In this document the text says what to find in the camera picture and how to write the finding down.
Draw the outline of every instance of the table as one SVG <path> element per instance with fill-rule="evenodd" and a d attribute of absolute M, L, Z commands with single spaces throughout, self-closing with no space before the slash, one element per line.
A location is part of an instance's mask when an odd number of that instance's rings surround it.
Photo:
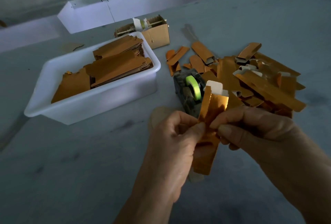
<path fill-rule="evenodd" d="M 111 223 L 130 194 L 157 106 L 179 107 L 165 53 L 190 46 L 191 26 L 218 57 L 261 42 L 261 52 L 302 73 L 295 122 L 331 155 L 331 0 L 203 0 L 159 12 L 171 44 L 155 49 L 158 91 L 66 126 L 23 116 L 42 65 L 68 42 L 109 40 L 122 21 L 0 55 L 2 223 Z M 180 63 L 188 63 L 192 50 Z M 210 176 L 186 183 L 170 223 L 303 223 L 300 213 L 242 150 L 220 146 Z"/>

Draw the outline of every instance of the yellow-green tape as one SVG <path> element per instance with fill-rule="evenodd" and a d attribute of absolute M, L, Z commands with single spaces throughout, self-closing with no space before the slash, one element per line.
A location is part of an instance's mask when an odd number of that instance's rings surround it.
<path fill-rule="evenodd" d="M 200 100 L 201 99 L 200 87 L 192 75 L 186 77 L 186 85 L 191 85 L 193 87 L 193 91 L 194 91 L 193 99 Z"/>

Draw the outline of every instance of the forearm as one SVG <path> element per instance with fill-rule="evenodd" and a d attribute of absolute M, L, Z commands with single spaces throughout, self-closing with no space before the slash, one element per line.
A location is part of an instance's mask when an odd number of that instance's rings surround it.
<path fill-rule="evenodd" d="M 118 214 L 114 224 L 150 224 L 168 223 L 172 197 L 161 187 L 142 191 L 133 191 Z"/>

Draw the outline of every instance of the white plastic tray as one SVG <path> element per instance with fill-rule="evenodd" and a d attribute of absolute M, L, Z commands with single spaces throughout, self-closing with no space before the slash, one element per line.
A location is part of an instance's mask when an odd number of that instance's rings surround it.
<path fill-rule="evenodd" d="M 145 57 L 153 62 L 152 68 L 51 104 L 66 71 L 77 72 L 84 65 L 92 63 L 95 60 L 94 50 L 118 38 L 62 55 L 44 64 L 24 114 L 27 117 L 42 114 L 70 125 L 155 93 L 156 72 L 161 63 L 142 33 L 134 32 L 130 35 L 143 39 Z"/>

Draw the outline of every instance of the brown cardboard box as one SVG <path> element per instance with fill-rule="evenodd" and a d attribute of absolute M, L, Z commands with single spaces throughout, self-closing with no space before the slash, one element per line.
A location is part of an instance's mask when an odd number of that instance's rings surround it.
<path fill-rule="evenodd" d="M 167 22 L 159 15 L 150 19 L 147 19 L 149 24 L 153 24 L 156 22 L 157 24 L 152 25 L 152 28 L 141 32 L 145 37 L 147 43 L 151 47 L 151 49 L 155 49 L 161 46 L 169 45 L 170 44 L 170 37 L 169 37 L 169 30 Z M 135 32 L 134 24 L 128 24 L 121 28 L 115 30 L 115 37 L 120 37 L 125 34 L 129 34 Z"/>

